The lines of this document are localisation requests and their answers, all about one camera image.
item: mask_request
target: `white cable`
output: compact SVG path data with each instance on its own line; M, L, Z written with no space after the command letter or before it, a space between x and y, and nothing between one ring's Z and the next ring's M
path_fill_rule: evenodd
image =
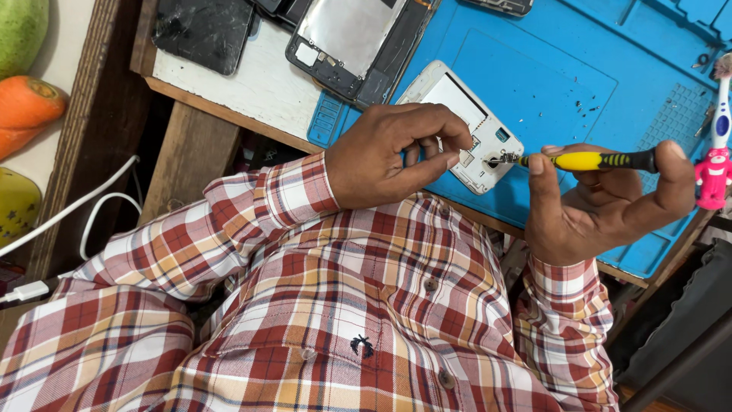
M104 203L107 199L111 199L113 197L121 197L124 199L127 199L132 203L133 206L138 210L138 213L142 214L142 207L138 205L137 202L128 195L124 193L110 193L102 196L102 199L99 199L97 203L94 205L94 209L91 211L91 215L89 215L89 220L86 221L86 227L84 228L84 234L81 235L81 243L79 243L79 254L81 255L81 259L89 260L89 257L86 256L86 239L89 237L89 232L92 230L92 224L94 223L94 218L97 217L97 212L99 212L99 209L102 207L102 203Z
M142 200L142 188L140 187L140 180L137 177L136 167L132 168L132 179L135 181L135 188L138 190L138 204L142 206L145 201Z
M45 230L48 230L49 227L53 226L54 224L58 223L61 219L65 218L69 215L69 213L76 210L79 206L83 205L84 203L88 202L89 200L95 198L97 195L105 191L109 186L112 186L120 176L122 176L129 168L132 166L136 161L140 161L140 158L135 155L131 157L127 163L124 164L124 166L117 171L112 177L109 178L104 184L102 184L100 187L94 189L92 192L88 193L84 197L80 198L76 202L73 202L71 205L68 205L65 209L63 209L59 214L54 216L53 218L48 219L44 224L38 226L33 232L30 232L29 234L23 236L22 238L16 240L15 242L9 244L8 246L5 246L4 248L0 249L0 257L5 256L6 254L9 254L11 251L16 250L17 248L21 247L22 245L28 243L30 240L36 238L36 236L43 233Z
M12 292L6 293L5 296L0 297L0 304L16 300L27 301L30 298L45 295L46 293L48 293L48 285L39 280L18 286Z

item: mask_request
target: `precision screwdriver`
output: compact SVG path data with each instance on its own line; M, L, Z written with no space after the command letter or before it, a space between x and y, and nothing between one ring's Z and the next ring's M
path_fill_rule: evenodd
M568 172L584 172L599 169L635 169L658 173L656 167L656 148L633 153L599 153L574 152L559 156L548 156L557 169ZM498 160L485 161L486 163L517 163L529 167L529 157L515 153L504 153Z

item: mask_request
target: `shirt cuff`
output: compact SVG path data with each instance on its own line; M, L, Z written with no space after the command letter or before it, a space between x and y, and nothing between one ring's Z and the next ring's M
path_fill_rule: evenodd
M325 169L325 152L273 167L263 189L269 209L285 227L339 209Z
M552 266L531 255L529 265L535 293L553 303L578 301L600 285L594 258L571 266Z

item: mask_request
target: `green papaya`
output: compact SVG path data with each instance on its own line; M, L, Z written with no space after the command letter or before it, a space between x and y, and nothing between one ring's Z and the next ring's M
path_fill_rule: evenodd
M48 0L0 0L0 80L26 74L48 29Z

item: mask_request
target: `phone frame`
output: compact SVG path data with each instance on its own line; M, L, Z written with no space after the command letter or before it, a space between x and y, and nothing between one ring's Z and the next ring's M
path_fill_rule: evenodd
M476 145L470 150L461 150L460 163L450 169L470 191L476 195L482 195L492 189L513 167L513 164L505 163L498 163L495 167L492 167L486 161L491 158L498 159L506 152L522 155L523 144L503 122L498 120L498 117L493 114L485 103L460 80L455 72L439 60L427 65L407 87L404 94L397 100L397 104L422 103L444 76L449 76L449 79L455 82L460 91L485 115L485 119L474 130L471 130L473 140L477 140ZM445 106L451 106L449 101L433 101L432 103L443 103ZM465 119L461 113L456 112L456 114ZM501 141L498 138L499 135L501 137L507 136L505 137L506 140Z

